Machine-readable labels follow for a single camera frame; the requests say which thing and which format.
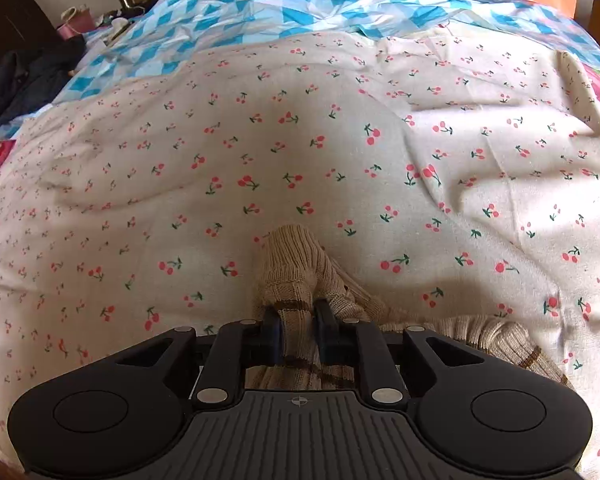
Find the beige brown-striped knit sweater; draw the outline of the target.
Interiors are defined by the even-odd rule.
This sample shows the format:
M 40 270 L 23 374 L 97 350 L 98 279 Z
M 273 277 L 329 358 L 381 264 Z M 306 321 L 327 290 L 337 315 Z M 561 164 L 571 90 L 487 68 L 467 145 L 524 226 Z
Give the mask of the beige brown-striped knit sweater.
M 287 224 L 268 234 L 254 279 L 253 317 L 268 312 L 282 320 L 282 358 L 278 364 L 256 365 L 246 386 L 259 390 L 342 390 L 354 386 L 349 364 L 327 365 L 318 351 L 324 315 L 329 336 L 336 338 L 354 324 L 372 322 L 384 335 L 422 324 L 487 356 L 566 387 L 567 375 L 519 323 L 486 315 L 459 315 L 425 320 L 404 308 L 384 304 L 359 285 L 325 252 L 304 226 Z

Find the dark brown headboard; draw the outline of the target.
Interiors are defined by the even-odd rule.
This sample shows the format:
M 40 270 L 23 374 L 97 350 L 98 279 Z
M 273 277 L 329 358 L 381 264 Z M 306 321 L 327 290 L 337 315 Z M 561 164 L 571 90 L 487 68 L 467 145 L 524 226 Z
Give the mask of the dark brown headboard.
M 10 51 L 49 48 L 61 41 L 35 0 L 0 0 L 0 59 Z

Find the white cherry-print blanket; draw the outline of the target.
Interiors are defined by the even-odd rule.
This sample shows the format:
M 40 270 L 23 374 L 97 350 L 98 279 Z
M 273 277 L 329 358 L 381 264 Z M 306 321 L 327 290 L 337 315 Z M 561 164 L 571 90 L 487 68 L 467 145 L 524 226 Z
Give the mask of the white cherry-print blanket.
M 26 122 L 0 167 L 0 453 L 28 389 L 251 315 L 286 224 L 383 328 L 557 370 L 600 479 L 600 100 L 572 54 L 464 24 L 202 51 Z

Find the blue white geometric quilt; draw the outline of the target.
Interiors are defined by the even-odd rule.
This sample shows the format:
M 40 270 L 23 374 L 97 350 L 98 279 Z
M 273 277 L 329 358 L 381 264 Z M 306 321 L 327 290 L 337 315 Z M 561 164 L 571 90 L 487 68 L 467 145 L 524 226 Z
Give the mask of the blue white geometric quilt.
M 329 194 L 380 191 L 399 205 L 492 197 L 591 208 L 588 228 L 547 223 L 600 263 L 600 49 L 579 25 L 522 0 L 159 0 L 72 75 L 56 102 L 0 139 L 0 210 L 76 200 L 86 208 L 47 240 L 5 244 L 0 289 L 68 284 L 117 292 L 127 278 L 182 284 L 204 261 L 244 268 L 269 214 L 237 224 L 219 204 L 235 181 L 279 195 L 283 171 Z

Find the dark navy garment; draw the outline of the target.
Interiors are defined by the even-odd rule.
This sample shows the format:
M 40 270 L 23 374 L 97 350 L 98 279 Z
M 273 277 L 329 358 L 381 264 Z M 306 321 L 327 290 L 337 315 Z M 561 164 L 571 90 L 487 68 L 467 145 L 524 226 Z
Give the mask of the dark navy garment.
M 82 35 L 45 49 L 10 51 L 0 59 L 0 127 L 58 96 L 83 58 Z

